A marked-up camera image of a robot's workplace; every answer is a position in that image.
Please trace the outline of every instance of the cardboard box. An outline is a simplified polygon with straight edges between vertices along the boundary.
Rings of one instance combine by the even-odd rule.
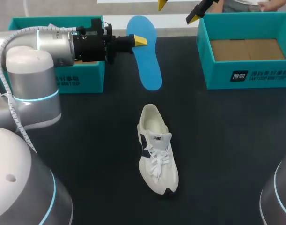
[[[207,14],[197,47],[208,89],[286,87],[286,12]]]
[[[8,30],[17,30],[32,26],[57,27],[91,26],[92,18],[100,16],[61,16],[61,17],[15,17]],[[76,63],[71,67],[58,67],[56,79],[59,93],[102,93],[105,62]]]

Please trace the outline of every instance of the black table surface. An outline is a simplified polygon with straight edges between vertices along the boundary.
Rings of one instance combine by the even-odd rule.
[[[29,135],[71,194],[74,225],[261,225],[262,187],[286,154],[286,89],[207,90],[195,37],[159,38],[162,87],[118,55],[104,93],[61,95],[62,118]],[[173,198],[141,178],[137,124],[155,104],[172,133]]]

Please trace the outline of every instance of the shoelace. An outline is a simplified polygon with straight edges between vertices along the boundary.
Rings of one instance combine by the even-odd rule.
[[[144,149],[148,150],[150,155],[153,157],[151,163],[155,163],[155,166],[150,169],[149,175],[157,177],[158,180],[161,174],[161,165],[170,162],[169,148],[167,147],[166,150],[160,150],[153,148],[153,146],[149,144]]]

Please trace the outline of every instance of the white sneaker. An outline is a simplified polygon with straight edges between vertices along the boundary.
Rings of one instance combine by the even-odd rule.
[[[178,187],[178,171],[170,143],[172,134],[168,132],[155,105],[149,104],[143,108],[138,136],[142,145],[139,170],[143,179],[160,195],[175,192]]]

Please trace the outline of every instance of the robot cable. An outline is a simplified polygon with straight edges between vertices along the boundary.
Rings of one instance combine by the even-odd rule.
[[[21,30],[17,30],[17,31],[14,31],[11,35],[9,35],[6,39],[4,39],[4,41],[2,42],[1,46],[0,46],[0,79],[2,81],[2,84],[6,90],[6,96],[8,98],[8,106],[9,106],[9,109],[10,109],[10,113],[15,121],[15,124],[17,125],[19,131],[21,132],[25,142],[32,148],[32,150],[35,151],[36,153],[36,149],[34,147],[34,145],[32,144],[28,134],[26,133],[21,121],[20,121],[20,118],[19,116],[17,115],[17,112],[16,112],[16,109],[15,109],[15,101],[14,101],[14,98],[13,98],[13,94],[12,94],[12,91],[7,83],[7,80],[4,76],[4,73],[3,73],[3,68],[2,68],[2,58],[3,58],[3,52],[4,52],[4,49],[6,48],[7,44],[12,40],[14,39],[15,37],[17,36],[21,36],[21,35],[24,35],[26,33],[29,33],[29,32],[34,32],[34,31],[54,31],[54,32],[77,32],[79,31],[79,28],[76,28],[76,27],[71,27],[71,28],[58,28],[58,27],[28,27],[28,28],[23,28]]]

